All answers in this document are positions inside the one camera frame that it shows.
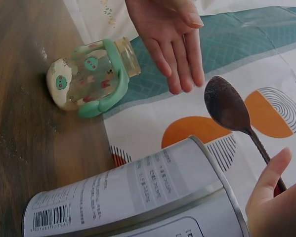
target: fingernail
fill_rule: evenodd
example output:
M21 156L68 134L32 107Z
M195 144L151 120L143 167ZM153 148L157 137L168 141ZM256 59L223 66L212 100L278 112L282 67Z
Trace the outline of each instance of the fingernail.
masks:
M189 17L189 19L191 20L191 22L193 24L198 25L198 26L204 26L204 23L203 23L203 21L201 20L201 17L198 14L189 13L188 17Z

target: formula can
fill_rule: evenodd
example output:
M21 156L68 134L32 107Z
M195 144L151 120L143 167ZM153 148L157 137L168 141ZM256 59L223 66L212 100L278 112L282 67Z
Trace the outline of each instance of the formula can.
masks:
M216 160L194 136L35 195L23 237L249 237Z

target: wooden table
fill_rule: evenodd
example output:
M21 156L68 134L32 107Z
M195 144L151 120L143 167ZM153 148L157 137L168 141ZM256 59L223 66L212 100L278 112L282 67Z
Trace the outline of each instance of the wooden table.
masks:
M0 0L0 237L34 194L114 167L101 118L59 110L49 65L82 41L62 0Z

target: teal pattern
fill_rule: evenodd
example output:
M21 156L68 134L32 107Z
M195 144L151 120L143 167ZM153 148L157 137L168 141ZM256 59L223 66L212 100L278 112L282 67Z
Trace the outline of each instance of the teal pattern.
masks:
M246 57L296 43L296 8L267 7L204 16L202 20L205 26L200 29L200 36L205 74ZM166 78L154 65L142 40L136 38L131 44L142 73L131 78L127 94L104 118L123 110L127 102L169 91Z

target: metal spoon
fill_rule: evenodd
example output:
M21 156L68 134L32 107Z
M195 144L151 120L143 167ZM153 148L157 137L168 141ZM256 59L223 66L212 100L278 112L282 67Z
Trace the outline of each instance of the metal spoon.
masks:
M212 77L205 88L205 104L216 123L228 130L249 135L266 164L270 162L270 156L251 127L249 112L244 101L229 82L219 76ZM286 190L282 178L277 186L281 193Z

